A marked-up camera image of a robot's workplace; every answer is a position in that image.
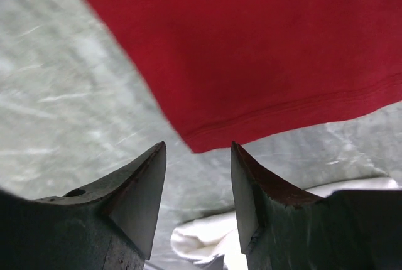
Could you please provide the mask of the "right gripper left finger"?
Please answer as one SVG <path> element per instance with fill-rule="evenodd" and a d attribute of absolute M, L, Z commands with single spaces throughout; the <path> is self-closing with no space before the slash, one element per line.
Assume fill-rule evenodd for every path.
<path fill-rule="evenodd" d="M 151 256 L 166 145 L 58 197 L 1 192 L 2 269 L 142 269 Z"/>

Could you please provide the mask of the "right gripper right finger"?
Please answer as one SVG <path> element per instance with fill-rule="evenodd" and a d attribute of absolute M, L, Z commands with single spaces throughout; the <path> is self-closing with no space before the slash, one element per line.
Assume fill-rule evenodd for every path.
<path fill-rule="evenodd" d="M 323 198 L 266 169 L 237 143 L 231 178 L 249 269 L 401 268 L 399 190 L 341 190 Z"/>

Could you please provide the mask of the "red t-shirt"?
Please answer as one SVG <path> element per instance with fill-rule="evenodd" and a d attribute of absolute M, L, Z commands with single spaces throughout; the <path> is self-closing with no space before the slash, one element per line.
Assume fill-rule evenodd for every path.
<path fill-rule="evenodd" d="M 401 0 L 86 0 L 196 153 L 401 100 Z"/>

